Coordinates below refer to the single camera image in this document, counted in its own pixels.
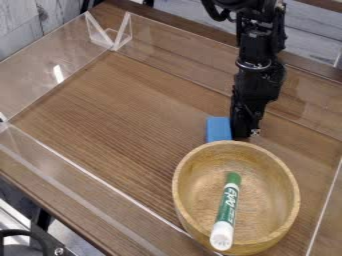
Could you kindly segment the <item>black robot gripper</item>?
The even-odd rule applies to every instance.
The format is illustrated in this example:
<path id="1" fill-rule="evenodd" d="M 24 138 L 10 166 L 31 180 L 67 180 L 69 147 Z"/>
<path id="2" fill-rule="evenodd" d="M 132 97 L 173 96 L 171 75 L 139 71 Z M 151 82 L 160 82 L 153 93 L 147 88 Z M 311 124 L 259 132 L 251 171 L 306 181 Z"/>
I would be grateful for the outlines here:
<path id="1" fill-rule="evenodd" d="M 235 74 L 231 100 L 231 131 L 234 138 L 247 138 L 260 134 L 259 122 L 266 105 L 279 97 L 286 78 L 282 62 L 274 61 L 263 70 L 239 68 Z M 250 114 L 248 127 L 246 112 Z"/>

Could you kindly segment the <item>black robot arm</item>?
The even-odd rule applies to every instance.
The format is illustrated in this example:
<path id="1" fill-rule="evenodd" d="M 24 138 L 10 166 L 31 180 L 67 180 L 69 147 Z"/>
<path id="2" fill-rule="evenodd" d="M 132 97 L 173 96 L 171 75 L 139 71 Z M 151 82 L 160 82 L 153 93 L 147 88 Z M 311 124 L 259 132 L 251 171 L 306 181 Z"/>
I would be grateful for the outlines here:
<path id="1" fill-rule="evenodd" d="M 260 131 L 267 104 L 278 100 L 286 67 L 278 58 L 286 48 L 283 0 L 200 0 L 208 16 L 236 25 L 239 48 L 235 65 L 230 125 L 232 137 Z"/>

